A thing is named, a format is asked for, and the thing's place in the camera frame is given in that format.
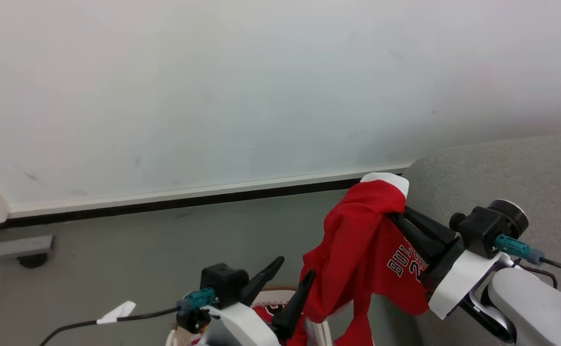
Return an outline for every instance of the teal connector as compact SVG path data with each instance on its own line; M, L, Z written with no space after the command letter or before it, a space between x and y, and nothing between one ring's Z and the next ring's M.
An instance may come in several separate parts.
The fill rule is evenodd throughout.
M512 256L518 256L519 258L525 259L530 253L530 246L522 243L518 239L513 239L505 235L497 236L495 243L498 250Z
M505 235L499 235L494 241L498 250L518 256L532 264L541 265L541 258L545 258L545 254L541 250L531 249L530 246L522 243L518 239L513 239Z
M215 293L210 287L191 292L186 297L180 299L176 306L185 311L199 309L214 303Z

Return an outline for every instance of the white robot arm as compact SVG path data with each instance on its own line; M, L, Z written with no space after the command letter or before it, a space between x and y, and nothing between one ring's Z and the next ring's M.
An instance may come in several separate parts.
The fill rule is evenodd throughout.
M441 319L461 307L509 344L561 345L561 292L505 253L535 264L555 263L517 241L528 228L521 208L497 200L468 216L456 213L451 229L410 208L392 219L429 264L420 281L428 291L430 309Z
M202 346L280 346L279 339L293 336L315 277L314 270L307 273L287 309L274 315L272 323L263 322L250 305L283 261L282 257L276 258L250 281L246 271L231 269L224 263L205 268L202 289L177 304L178 325L194 334L206 326L198 344Z

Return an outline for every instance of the white wall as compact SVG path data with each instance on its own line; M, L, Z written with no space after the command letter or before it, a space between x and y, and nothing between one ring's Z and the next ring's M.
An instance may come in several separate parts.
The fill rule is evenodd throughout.
M559 132L559 1L0 0L17 207Z

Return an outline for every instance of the gray couch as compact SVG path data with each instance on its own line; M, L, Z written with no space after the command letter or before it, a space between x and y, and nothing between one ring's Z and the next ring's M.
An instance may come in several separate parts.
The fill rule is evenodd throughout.
M494 199L516 202L530 222L520 239L561 261L561 136L448 149L418 160L404 176L411 184L407 205L444 225L454 212L469 214ZM543 267L561 291L561 270ZM417 325L426 346L503 344L461 309L445 320L428 311Z

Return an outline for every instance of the clothing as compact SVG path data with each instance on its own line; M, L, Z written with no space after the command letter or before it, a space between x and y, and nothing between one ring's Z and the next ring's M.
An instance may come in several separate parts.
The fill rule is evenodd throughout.
M303 313L321 323L354 303L354 317L338 346L372 345L368 309L382 294L412 315L428 310L417 280L423 264L387 214L405 209L408 181L391 173L370 173L353 186L324 221L324 239L303 256L302 277L315 269ZM288 346L303 346L290 340Z

